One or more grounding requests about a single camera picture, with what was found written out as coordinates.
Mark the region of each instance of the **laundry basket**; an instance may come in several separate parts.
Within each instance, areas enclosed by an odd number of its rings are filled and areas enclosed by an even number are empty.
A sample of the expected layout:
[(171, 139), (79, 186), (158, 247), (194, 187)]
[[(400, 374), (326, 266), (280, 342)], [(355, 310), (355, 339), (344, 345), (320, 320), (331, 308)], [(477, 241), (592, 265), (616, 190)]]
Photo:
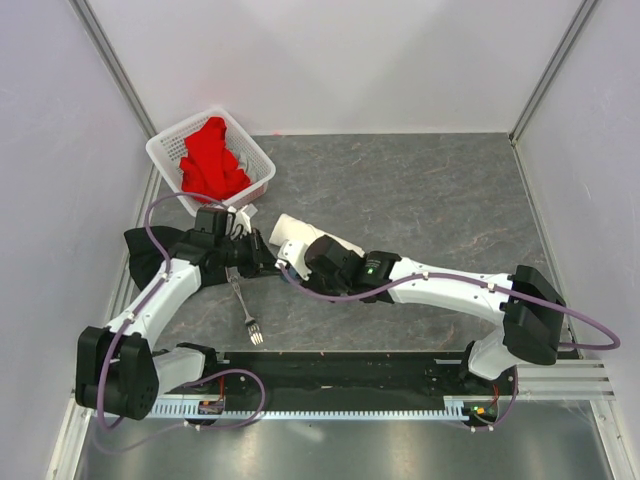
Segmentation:
[[(225, 205), (240, 208), (267, 191), (269, 180), (276, 174), (276, 167), (267, 154), (224, 109), (214, 107), (167, 128), (147, 142), (147, 153), (171, 190), (182, 191), (180, 159), (187, 156), (184, 139), (200, 130), (211, 117), (224, 118), (227, 124), (227, 148), (239, 160), (243, 158), (248, 165), (246, 172), (251, 179), (251, 185), (223, 202)], [(191, 197), (181, 196), (178, 199), (193, 216), (202, 206), (201, 202)]]

